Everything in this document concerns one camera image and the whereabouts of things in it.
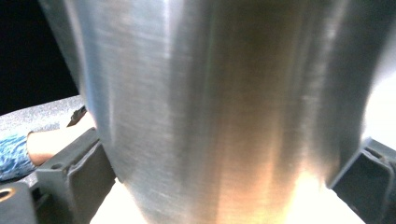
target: brushed metal surface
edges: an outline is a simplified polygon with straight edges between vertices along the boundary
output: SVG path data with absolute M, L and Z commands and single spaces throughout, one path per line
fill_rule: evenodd
M 396 3 L 41 4 L 147 222 L 306 223 L 359 148 Z

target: metal container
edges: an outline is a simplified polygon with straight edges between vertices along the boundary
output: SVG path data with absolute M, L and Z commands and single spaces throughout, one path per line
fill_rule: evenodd
M 40 2 L 150 223 L 306 223 L 359 149 L 396 5 Z

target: blue denim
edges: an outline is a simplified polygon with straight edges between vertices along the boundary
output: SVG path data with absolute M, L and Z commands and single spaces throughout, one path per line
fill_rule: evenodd
M 29 175 L 35 166 L 27 154 L 27 134 L 0 139 L 0 181 Z

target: person's arm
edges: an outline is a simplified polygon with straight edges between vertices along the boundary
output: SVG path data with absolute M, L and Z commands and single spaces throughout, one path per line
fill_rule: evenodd
M 91 127 L 94 127 L 94 122 L 91 115 L 87 113 L 74 126 L 42 133 L 29 133 L 27 152 L 30 160 L 36 166 L 41 165 Z

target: stainless steel cylinder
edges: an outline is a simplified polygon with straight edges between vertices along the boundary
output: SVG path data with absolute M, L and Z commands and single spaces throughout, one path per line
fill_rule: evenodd
M 150 223 L 304 223 L 358 151 L 385 2 L 41 0 Z

